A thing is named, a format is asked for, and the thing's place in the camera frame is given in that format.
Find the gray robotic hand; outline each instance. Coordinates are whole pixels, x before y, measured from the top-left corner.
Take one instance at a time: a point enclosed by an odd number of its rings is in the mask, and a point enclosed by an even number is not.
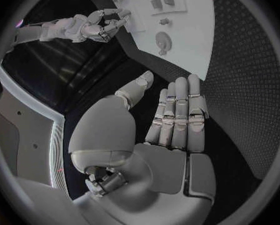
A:
[[[202,224],[215,197],[203,154],[206,102],[199,78],[178,78],[160,93],[144,143],[135,145],[128,112],[152,86],[147,71],[82,116],[69,144],[75,168],[89,175],[89,197],[123,224]]]
[[[120,17],[119,20],[106,20],[105,26],[98,24],[104,16],[115,13]],[[129,16],[129,10],[110,8],[95,11],[89,16],[77,14],[72,18],[27,25],[18,29],[11,49],[17,44],[35,40],[45,42],[55,38],[71,39],[74,43],[86,39],[106,43],[129,20]]]

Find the robotic hand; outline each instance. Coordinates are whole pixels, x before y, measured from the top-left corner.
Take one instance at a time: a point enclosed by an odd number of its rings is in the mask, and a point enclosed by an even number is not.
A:
[[[160,93],[146,136],[135,144],[128,112],[151,87],[142,76],[99,100],[82,116],[69,144],[77,170],[88,174],[93,200],[123,224],[202,224],[215,197],[210,158],[203,154],[206,102],[199,78],[178,78]]]
[[[106,15],[118,14],[120,20],[106,20],[106,26],[98,25]],[[74,43],[80,43],[86,39],[97,42],[108,42],[128,20],[129,10],[104,9],[91,13],[88,17],[77,14],[72,18],[64,18],[52,22],[28,25],[18,29],[12,48],[21,43],[40,40],[50,41],[54,38],[71,39]]]

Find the gray wall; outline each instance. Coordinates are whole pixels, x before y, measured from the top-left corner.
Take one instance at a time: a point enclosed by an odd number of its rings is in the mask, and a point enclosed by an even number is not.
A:
[[[14,174],[17,173],[21,178],[51,184],[49,152],[52,127],[52,120],[24,105],[4,88],[0,99],[0,143]],[[16,128],[19,131],[19,146],[15,166],[17,144],[15,140],[18,138]]]

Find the switch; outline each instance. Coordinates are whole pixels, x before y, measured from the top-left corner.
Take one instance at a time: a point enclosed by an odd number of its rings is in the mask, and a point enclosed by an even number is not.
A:
[[[174,6],[175,5],[175,1],[174,0],[164,0],[164,3],[170,6]]]
[[[154,9],[159,9],[159,10],[163,9],[163,4],[161,0],[151,0],[151,4]]]

